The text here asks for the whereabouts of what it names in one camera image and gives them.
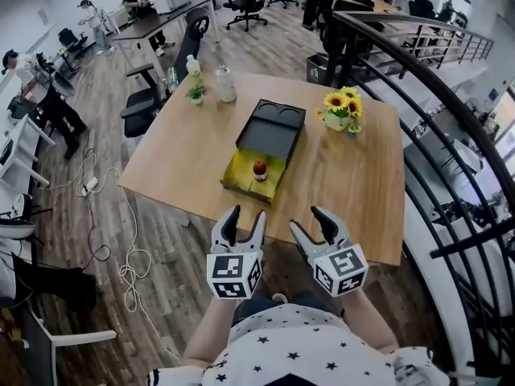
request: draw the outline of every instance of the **yellow flower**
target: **yellow flower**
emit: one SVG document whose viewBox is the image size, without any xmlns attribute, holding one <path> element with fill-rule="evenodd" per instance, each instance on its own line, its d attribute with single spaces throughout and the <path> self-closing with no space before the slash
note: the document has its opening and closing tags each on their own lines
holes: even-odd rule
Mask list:
<svg viewBox="0 0 515 386">
<path fill-rule="evenodd" d="M 348 132 L 349 133 L 359 133 L 361 131 L 361 126 L 360 125 L 350 125 L 348 127 Z"/>
<path fill-rule="evenodd" d="M 350 117 L 359 118 L 363 114 L 363 106 L 359 99 L 349 99 L 348 101 L 348 114 Z"/>
<path fill-rule="evenodd" d="M 327 94 L 323 103 L 332 112 L 337 112 L 338 110 L 346 108 L 348 101 L 348 97 L 342 96 L 339 92 L 334 92 Z"/>
<path fill-rule="evenodd" d="M 361 94 L 357 94 L 357 90 L 354 87 L 342 87 L 340 93 L 349 99 L 361 99 Z"/>
</svg>

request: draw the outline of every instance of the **flower pot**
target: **flower pot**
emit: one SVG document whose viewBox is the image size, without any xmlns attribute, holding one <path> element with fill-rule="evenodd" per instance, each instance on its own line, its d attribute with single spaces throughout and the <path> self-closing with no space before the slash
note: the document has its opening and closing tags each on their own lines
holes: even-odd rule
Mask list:
<svg viewBox="0 0 515 386">
<path fill-rule="evenodd" d="M 323 123 L 329 128 L 337 132 L 344 131 L 351 124 L 352 119 L 350 117 L 338 117 L 335 114 L 328 113 L 323 118 Z"/>
<path fill-rule="evenodd" d="M 202 101 L 204 100 L 204 95 L 200 95 L 200 97 L 194 99 L 194 98 L 190 98 L 190 100 L 192 101 L 192 103 L 195 105 L 195 106 L 198 106 L 200 103 L 202 103 Z"/>
</svg>

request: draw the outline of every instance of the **black railing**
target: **black railing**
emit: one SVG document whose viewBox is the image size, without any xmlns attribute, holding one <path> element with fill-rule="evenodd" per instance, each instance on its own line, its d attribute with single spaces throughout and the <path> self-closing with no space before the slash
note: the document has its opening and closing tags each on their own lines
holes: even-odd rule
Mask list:
<svg viewBox="0 0 515 386">
<path fill-rule="evenodd" d="M 363 23 L 380 24 L 385 37 L 427 67 L 487 59 L 494 44 L 482 35 L 429 18 L 369 11 L 350 11 L 346 15 Z M 404 76 L 404 68 L 396 59 L 389 59 L 389 53 L 380 47 L 368 50 L 366 55 L 375 67 L 384 68 L 382 71 L 387 75 Z"/>
<path fill-rule="evenodd" d="M 429 59 L 428 55 L 420 55 L 420 41 L 425 39 L 424 28 L 442 29 L 442 23 L 409 16 L 391 16 L 369 12 L 333 14 L 333 22 L 328 26 L 333 28 L 332 36 L 337 43 L 329 56 L 324 84 L 335 87 L 355 84 L 373 99 L 381 101 L 371 85 L 366 83 L 371 79 L 363 79 L 365 74 L 372 75 L 395 91 L 427 126 L 430 142 L 423 136 L 419 137 L 402 119 L 400 121 L 402 132 L 411 142 L 405 149 L 406 174 L 410 175 L 409 178 L 406 176 L 406 194 L 435 241 L 431 257 L 442 257 L 445 260 L 463 305 L 467 320 L 463 324 L 468 324 L 474 352 L 474 362 L 470 362 L 470 365 L 476 368 L 479 375 L 497 376 L 507 372 L 509 365 L 515 364 L 515 286 L 509 250 L 505 243 L 506 235 L 515 229 L 515 219 L 511 215 L 508 219 L 499 218 L 494 203 L 485 197 L 462 154 L 436 121 L 402 89 L 400 78 L 391 78 L 389 73 L 381 70 L 384 64 L 373 64 L 370 61 L 371 52 L 385 53 L 401 66 L 402 73 L 410 73 L 441 101 L 447 113 L 455 119 L 461 133 L 472 140 L 470 144 L 475 144 L 484 165 L 488 165 L 495 175 L 501 187 L 499 195 L 504 196 L 510 213 L 515 212 L 515 183 L 478 119 L 426 66 L 424 60 Z M 414 42 L 410 47 L 403 47 L 392 40 L 393 37 L 405 37 L 406 34 L 381 33 L 375 30 L 376 27 L 363 23 L 396 21 L 418 24 L 418 32 L 411 36 Z M 438 36 L 438 39 L 447 41 L 444 51 L 433 57 L 438 60 L 438 64 L 445 63 L 450 56 L 456 57 L 458 61 L 488 57 L 492 40 L 458 27 L 446 26 L 445 30 L 448 36 Z M 459 49 L 459 53 L 451 53 L 455 49 Z M 461 197 L 461 189 L 455 185 L 455 177 L 447 173 L 443 168 L 445 165 L 439 161 L 442 152 L 448 154 L 462 171 L 459 176 L 467 180 L 468 190 L 476 197 L 474 203 Z M 435 185 L 444 189 L 449 199 L 440 202 L 434 191 Z M 429 201 L 433 210 L 428 212 L 422 201 Z M 459 222 L 462 222 L 463 227 L 458 228 Z M 498 254 L 501 262 L 492 262 L 493 254 Z"/>
</svg>

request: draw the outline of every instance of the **white shirt with stars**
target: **white shirt with stars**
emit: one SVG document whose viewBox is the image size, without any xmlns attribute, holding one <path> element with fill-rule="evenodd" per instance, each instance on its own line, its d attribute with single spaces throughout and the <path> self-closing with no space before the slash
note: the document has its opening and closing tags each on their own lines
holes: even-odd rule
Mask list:
<svg viewBox="0 0 515 386">
<path fill-rule="evenodd" d="M 332 313 L 288 303 L 231 329 L 228 346 L 206 370 L 154 370 L 150 386 L 447 386 L 425 347 L 389 355 L 372 349 Z"/>
</svg>

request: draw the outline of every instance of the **white bottle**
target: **white bottle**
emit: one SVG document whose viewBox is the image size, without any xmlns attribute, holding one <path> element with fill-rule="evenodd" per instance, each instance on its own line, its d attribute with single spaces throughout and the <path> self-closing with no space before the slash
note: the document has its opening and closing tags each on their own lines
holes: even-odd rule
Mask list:
<svg viewBox="0 0 515 386">
<path fill-rule="evenodd" d="M 187 73 L 192 77 L 193 83 L 202 84 L 199 60 L 196 60 L 195 57 L 193 57 L 193 55 L 187 55 L 186 60 L 186 70 Z"/>
<path fill-rule="evenodd" d="M 229 68 L 222 64 L 216 70 L 215 76 L 220 100 L 225 103 L 234 101 L 236 99 L 236 89 L 234 88 L 233 74 Z"/>
</svg>

